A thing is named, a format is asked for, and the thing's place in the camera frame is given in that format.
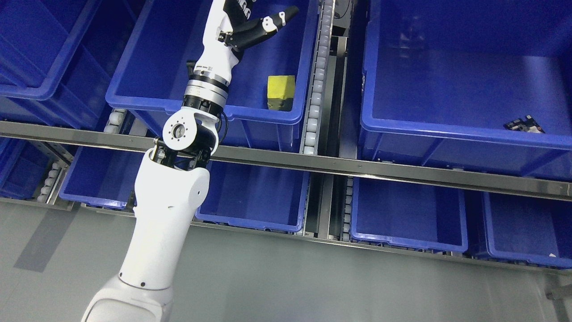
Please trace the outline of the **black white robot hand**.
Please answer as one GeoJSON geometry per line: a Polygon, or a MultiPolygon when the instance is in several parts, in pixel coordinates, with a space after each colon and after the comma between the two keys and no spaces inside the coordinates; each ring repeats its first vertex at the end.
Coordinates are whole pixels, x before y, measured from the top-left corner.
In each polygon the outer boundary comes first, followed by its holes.
{"type": "Polygon", "coordinates": [[[231,72],[243,52],[278,33],[298,13],[292,5],[277,13],[251,18],[253,0],[214,0],[202,37],[203,52],[189,73],[190,79],[212,79],[228,86],[231,72]]]}

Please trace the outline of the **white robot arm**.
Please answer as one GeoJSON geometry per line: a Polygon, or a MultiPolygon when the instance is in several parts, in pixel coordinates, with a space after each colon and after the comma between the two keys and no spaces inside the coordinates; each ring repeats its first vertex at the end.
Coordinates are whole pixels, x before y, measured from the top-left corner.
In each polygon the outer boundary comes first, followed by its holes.
{"type": "Polygon", "coordinates": [[[135,228],[120,271],[93,297],[84,322],[166,322],[190,223],[209,189],[232,62],[199,59],[163,140],[145,151],[135,179],[135,228]]]}

